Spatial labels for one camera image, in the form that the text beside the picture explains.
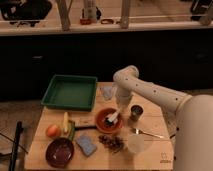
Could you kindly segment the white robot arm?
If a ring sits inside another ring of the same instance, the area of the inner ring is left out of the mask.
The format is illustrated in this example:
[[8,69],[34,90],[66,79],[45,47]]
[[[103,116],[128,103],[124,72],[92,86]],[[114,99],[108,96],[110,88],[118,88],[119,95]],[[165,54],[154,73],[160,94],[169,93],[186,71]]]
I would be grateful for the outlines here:
[[189,95],[139,79],[134,65],[113,75],[118,106],[128,106],[132,93],[177,117],[173,171],[213,171],[213,96]]

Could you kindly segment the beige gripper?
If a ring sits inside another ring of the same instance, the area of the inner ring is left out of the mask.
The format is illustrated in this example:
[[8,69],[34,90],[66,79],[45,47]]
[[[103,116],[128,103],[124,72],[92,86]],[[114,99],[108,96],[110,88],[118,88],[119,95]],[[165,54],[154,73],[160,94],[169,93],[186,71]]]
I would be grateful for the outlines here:
[[116,96],[116,104],[120,112],[124,112],[131,102],[132,96]]

